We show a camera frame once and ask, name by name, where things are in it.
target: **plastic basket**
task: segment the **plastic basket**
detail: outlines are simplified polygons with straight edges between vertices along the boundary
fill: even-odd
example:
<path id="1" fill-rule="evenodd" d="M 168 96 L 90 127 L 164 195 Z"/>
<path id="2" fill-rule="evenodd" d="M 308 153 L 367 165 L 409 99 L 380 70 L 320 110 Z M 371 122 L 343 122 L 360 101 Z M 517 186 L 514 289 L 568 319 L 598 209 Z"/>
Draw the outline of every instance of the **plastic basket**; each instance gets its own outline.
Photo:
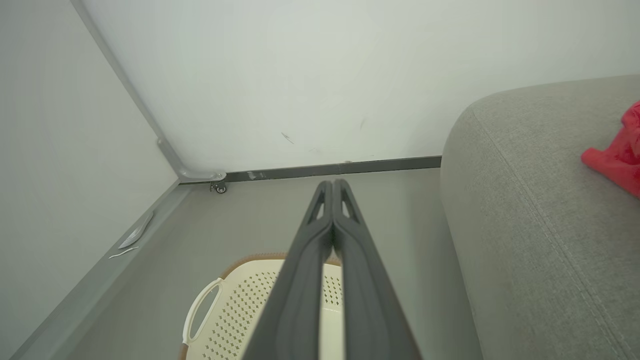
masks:
<path id="1" fill-rule="evenodd" d="M 180 360 L 242 359 L 285 257 L 268 254 L 245 258 L 206 286 L 184 323 Z M 190 334 L 198 308 L 216 288 L 218 292 L 202 324 Z M 321 303 L 320 359 L 343 359 L 342 269 L 337 259 L 324 264 Z"/>

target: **gray fabric upholstery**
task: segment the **gray fabric upholstery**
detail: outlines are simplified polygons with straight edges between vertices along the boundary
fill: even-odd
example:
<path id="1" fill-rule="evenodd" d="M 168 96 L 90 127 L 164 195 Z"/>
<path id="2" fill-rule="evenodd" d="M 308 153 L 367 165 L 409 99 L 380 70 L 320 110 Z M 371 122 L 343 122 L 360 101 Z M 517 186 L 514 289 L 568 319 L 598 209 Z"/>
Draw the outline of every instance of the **gray fabric upholstery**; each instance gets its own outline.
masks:
<path id="1" fill-rule="evenodd" d="M 485 360 L 640 358 L 640 200 L 580 162 L 640 76 L 511 90 L 447 140 L 442 201 Z"/>

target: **sofa seam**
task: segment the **sofa seam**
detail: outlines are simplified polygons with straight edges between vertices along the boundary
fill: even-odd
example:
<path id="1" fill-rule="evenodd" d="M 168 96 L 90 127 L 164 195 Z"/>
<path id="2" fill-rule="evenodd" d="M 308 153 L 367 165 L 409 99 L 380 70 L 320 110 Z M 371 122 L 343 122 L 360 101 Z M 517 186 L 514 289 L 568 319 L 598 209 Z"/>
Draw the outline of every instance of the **sofa seam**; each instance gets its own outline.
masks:
<path id="1" fill-rule="evenodd" d="M 618 359 L 620 359 L 620 355 L 618 354 L 618 352 L 614 348 L 614 345 L 612 344 L 611 339 L 610 339 L 610 337 L 613 337 L 614 341 L 616 342 L 616 344 L 623 351 L 623 355 L 625 356 L 625 358 L 628 359 L 627 355 L 624 354 L 624 346 L 623 346 L 623 344 L 629 350 L 629 353 L 633 356 L 633 358 L 637 360 L 636 355 L 633 353 L 633 351 L 631 350 L 631 348 L 629 347 L 629 345 L 625 341 L 624 335 L 622 335 L 622 333 L 619 332 L 618 327 L 616 326 L 615 322 L 613 321 L 611 316 L 608 314 L 608 312 L 606 310 L 606 307 L 602 304 L 602 301 L 598 297 L 597 292 L 590 285 L 589 281 L 586 279 L 586 276 L 584 275 L 584 272 L 582 271 L 580 266 L 576 262 L 574 262 L 573 255 L 571 254 L 571 251 L 564 244 L 564 241 L 561 239 L 561 237 L 557 235 L 557 232 L 554 229 L 553 225 L 550 224 L 549 221 L 547 220 L 547 216 L 544 214 L 544 211 L 542 211 L 540 209 L 540 207 L 538 206 L 538 204 L 537 204 L 537 202 L 535 200 L 535 197 L 533 196 L 532 191 L 529 188 L 529 186 L 517 174 L 515 169 L 511 166 L 510 162 L 506 159 L 506 157 L 505 157 L 503 151 L 501 150 L 501 148 L 496 144 L 495 140 L 491 137 L 491 135 L 486 130 L 486 128 L 484 127 L 482 122 L 480 122 L 480 120 L 478 119 L 478 117 L 476 115 L 475 110 L 473 109 L 473 105 L 469 106 L 469 109 L 471 110 L 471 113 L 473 115 L 474 120 L 477 122 L 477 124 L 482 129 L 484 134 L 487 136 L 489 141 L 491 141 L 492 145 L 495 147 L 495 149 L 497 150 L 498 154 L 500 154 L 500 157 L 502 158 L 502 162 L 506 165 L 507 169 L 513 174 L 513 176 L 517 180 L 517 183 L 519 185 L 519 186 L 517 186 L 517 188 L 519 189 L 518 192 L 521 193 L 520 195 L 525 195 L 524 196 L 524 200 L 525 200 L 525 203 L 527 204 L 527 207 L 534 211 L 534 213 L 537 215 L 536 217 L 538 217 L 539 221 L 541 220 L 541 223 L 543 224 L 543 233 L 545 235 L 545 238 L 547 239 L 547 241 L 549 241 L 549 244 L 551 244 L 551 247 L 554 250 L 554 252 L 559 256 L 559 258 L 560 258 L 560 260 L 561 260 L 561 262 L 562 262 L 562 264 L 563 264 L 563 266 L 565 268 L 565 271 L 569 275 L 569 278 L 573 281 L 573 283 L 576 286 L 576 288 L 578 290 L 578 293 L 582 297 L 583 301 L 587 304 L 587 306 L 589 308 L 589 311 L 591 312 L 591 314 L 593 316 L 594 321 L 598 325 L 598 328 L 600 328 L 600 331 L 602 332 L 602 334 L 604 335 L 604 338 L 609 343 L 609 346 L 611 346 L 611 350 L 616 354 L 616 357 Z M 587 297 L 585 296 L 584 293 L 587 293 L 587 295 L 589 295 L 589 297 L 591 298 L 591 301 L 589 301 L 587 299 Z M 614 332 L 614 330 L 611 328 L 612 326 L 614 328 L 616 328 L 616 330 L 617 330 L 616 332 L 620 336 L 620 339 L 618 339 L 618 337 L 616 336 L 616 332 Z"/>

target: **caster wheel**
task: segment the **caster wheel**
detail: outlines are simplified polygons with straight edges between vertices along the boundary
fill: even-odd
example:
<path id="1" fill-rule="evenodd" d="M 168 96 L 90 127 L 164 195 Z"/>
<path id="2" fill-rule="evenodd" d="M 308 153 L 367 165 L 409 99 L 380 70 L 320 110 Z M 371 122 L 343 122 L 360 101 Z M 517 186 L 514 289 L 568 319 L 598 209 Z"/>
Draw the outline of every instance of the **caster wheel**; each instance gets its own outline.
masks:
<path id="1" fill-rule="evenodd" d="M 209 191 L 212 192 L 214 189 L 216 189 L 217 193 L 225 193 L 227 192 L 227 184 L 223 181 L 219 181 L 217 183 L 211 182 L 211 185 L 209 185 Z"/>

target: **white wall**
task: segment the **white wall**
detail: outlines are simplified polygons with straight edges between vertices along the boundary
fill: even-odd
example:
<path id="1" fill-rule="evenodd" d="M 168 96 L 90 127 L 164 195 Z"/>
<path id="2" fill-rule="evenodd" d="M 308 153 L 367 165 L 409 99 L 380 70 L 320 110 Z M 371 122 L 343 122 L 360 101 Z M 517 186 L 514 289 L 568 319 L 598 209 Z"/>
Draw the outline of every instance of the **white wall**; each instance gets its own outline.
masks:
<path id="1" fill-rule="evenodd" d="M 0 1 L 0 359 L 177 179 L 67 0 Z"/>
<path id="2" fill-rule="evenodd" d="M 637 0 L 84 1 L 193 169 L 439 155 L 481 97 L 640 72 Z"/>

